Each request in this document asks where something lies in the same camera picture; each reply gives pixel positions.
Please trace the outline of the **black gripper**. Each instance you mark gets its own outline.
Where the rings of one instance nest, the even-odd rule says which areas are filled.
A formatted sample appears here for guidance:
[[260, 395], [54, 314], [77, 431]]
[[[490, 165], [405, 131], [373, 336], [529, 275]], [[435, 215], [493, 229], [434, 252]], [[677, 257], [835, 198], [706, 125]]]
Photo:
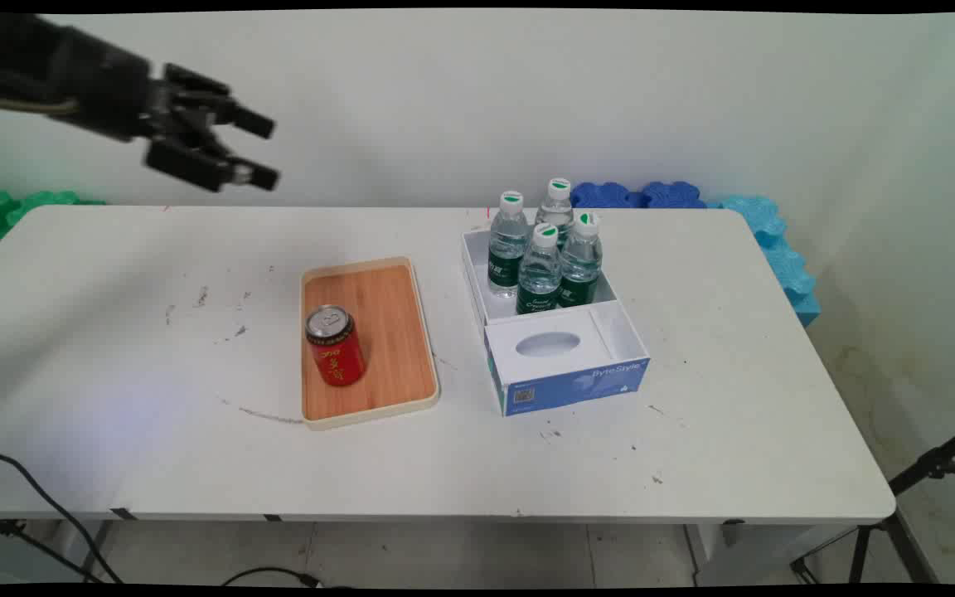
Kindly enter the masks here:
[[209, 192], [228, 185], [272, 192], [280, 178], [273, 167], [170, 137], [169, 106], [175, 113], [204, 114], [210, 126], [230, 124], [264, 139], [272, 137], [275, 121], [245, 107], [219, 80], [173, 63], [162, 73], [169, 95], [148, 58], [37, 15], [0, 15], [0, 109], [39, 114], [123, 143], [149, 138], [145, 166]]

